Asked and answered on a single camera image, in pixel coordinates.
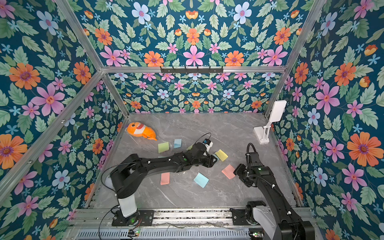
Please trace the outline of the torn yellow memo page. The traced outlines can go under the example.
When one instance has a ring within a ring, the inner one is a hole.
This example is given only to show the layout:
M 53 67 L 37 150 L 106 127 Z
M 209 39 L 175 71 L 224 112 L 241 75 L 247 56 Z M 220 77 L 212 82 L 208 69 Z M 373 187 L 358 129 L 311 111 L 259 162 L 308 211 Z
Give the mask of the torn yellow memo page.
M 224 162 L 229 156 L 222 150 L 218 150 L 215 152 L 215 155 L 218 157 L 219 160 Z

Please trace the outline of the large pink memo pad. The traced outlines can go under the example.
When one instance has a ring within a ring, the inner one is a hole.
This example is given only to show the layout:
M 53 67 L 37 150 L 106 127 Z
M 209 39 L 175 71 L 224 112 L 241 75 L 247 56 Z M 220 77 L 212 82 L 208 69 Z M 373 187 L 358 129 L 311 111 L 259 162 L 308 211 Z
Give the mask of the large pink memo pad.
M 233 179 L 236 175 L 234 174 L 235 168 L 232 165 L 226 166 L 223 170 L 222 173 L 228 178 L 228 179 Z

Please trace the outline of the large blue memo pad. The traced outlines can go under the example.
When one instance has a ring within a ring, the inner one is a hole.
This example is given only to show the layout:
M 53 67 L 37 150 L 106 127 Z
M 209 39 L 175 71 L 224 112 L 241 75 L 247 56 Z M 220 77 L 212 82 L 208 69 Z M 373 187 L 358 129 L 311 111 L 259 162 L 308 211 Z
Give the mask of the large blue memo pad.
M 198 173 L 197 176 L 194 178 L 194 182 L 198 184 L 201 188 L 205 188 L 209 182 L 209 179 L 203 174 Z

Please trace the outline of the torn green memo page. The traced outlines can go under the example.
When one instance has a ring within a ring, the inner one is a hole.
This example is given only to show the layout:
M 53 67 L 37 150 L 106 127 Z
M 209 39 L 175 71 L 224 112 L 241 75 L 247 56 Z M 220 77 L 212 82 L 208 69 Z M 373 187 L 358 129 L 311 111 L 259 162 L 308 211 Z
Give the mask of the torn green memo page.
M 161 154 L 161 153 L 164 153 L 164 152 L 167 152 L 170 150 L 170 144 L 169 142 L 165 142 L 165 143 L 160 143 L 158 144 L 158 153 Z

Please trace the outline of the torn pink memo page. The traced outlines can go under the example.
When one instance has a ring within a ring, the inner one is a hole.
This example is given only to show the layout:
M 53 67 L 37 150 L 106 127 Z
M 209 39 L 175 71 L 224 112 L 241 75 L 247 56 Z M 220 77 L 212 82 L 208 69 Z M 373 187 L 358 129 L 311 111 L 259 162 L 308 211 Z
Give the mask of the torn pink memo page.
M 161 174 L 161 186 L 170 184 L 170 173 L 162 173 Z

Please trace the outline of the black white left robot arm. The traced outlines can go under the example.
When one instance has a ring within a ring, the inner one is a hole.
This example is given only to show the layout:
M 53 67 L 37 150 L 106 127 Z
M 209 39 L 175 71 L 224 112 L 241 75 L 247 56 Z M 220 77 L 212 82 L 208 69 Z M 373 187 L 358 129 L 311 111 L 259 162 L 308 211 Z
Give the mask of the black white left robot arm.
M 195 143 L 191 149 L 169 157 L 147 159 L 131 154 L 121 164 L 113 167 L 105 182 L 107 187 L 114 190 L 120 207 L 115 214 L 117 219 L 113 225 L 133 226 L 139 223 L 140 212 L 135 192 L 145 178 L 164 173 L 185 172 L 193 166 L 211 168 L 218 158 L 210 155 L 209 149 L 209 145 Z

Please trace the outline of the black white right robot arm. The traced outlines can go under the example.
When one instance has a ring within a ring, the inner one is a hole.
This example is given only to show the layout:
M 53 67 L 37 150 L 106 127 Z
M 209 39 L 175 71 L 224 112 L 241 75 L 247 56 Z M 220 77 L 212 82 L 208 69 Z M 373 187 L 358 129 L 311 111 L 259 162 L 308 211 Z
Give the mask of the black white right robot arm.
M 265 166 L 258 152 L 245 154 L 246 164 L 240 164 L 234 174 L 248 188 L 261 191 L 264 201 L 248 202 L 245 219 L 249 225 L 260 226 L 251 231 L 252 240 L 314 240 L 315 228 L 295 212 L 278 187 L 272 170 Z

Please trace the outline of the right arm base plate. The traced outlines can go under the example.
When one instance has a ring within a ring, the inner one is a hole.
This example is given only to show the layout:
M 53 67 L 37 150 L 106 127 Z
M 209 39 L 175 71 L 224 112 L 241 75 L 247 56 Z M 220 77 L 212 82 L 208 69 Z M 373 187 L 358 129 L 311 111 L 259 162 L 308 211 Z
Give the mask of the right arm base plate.
M 230 212 L 232 214 L 232 221 L 234 226 L 252 226 L 256 224 L 255 221 L 251 220 L 247 216 L 245 209 L 230 208 Z

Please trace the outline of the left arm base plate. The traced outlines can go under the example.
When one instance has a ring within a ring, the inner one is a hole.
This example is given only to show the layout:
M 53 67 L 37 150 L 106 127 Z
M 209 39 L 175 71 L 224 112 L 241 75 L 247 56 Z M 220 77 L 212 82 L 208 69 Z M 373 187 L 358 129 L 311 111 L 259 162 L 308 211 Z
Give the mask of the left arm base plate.
M 151 226 L 154 220 L 153 210 L 138 210 L 128 217 L 124 217 L 121 210 L 114 213 L 113 227 Z

